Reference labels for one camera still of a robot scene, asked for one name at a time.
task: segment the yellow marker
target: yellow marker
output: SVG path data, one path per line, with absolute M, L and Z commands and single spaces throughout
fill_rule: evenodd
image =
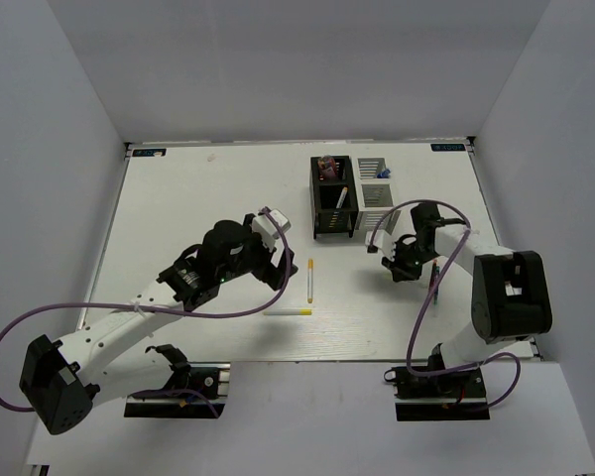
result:
M 309 304 L 313 303 L 313 259 L 308 259 L 308 288 L 307 288 L 307 300 Z
M 312 315 L 311 309 L 269 309 L 263 315 Z

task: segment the orange marker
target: orange marker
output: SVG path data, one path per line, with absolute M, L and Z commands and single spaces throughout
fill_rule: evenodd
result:
M 307 300 L 309 304 L 313 303 L 313 259 L 308 259 L 308 288 Z

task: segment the gray wall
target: gray wall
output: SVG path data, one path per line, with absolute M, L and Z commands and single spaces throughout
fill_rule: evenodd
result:
M 83 299 L 123 155 L 48 4 L 0 0 L 0 330 L 33 306 Z M 75 313 L 32 320 L 0 351 L 0 392 L 20 405 L 26 345 Z M 0 408 L 0 476 L 20 474 L 34 421 Z
M 595 1 L 555 0 L 477 141 L 504 243 L 542 253 L 562 364 L 595 456 Z
M 477 134 L 548 0 L 50 0 L 126 141 Z

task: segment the blue object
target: blue object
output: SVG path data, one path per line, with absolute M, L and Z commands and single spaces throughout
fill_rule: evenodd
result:
M 389 179 L 390 178 L 390 169 L 383 169 L 381 172 L 377 174 L 377 179 Z

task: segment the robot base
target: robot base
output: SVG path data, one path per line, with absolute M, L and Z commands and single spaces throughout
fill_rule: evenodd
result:
M 413 366 L 420 372 L 425 366 Z M 487 391 L 480 369 L 457 372 L 438 378 L 411 375 L 406 367 L 386 372 L 386 382 L 396 388 L 397 421 L 449 421 L 489 419 Z

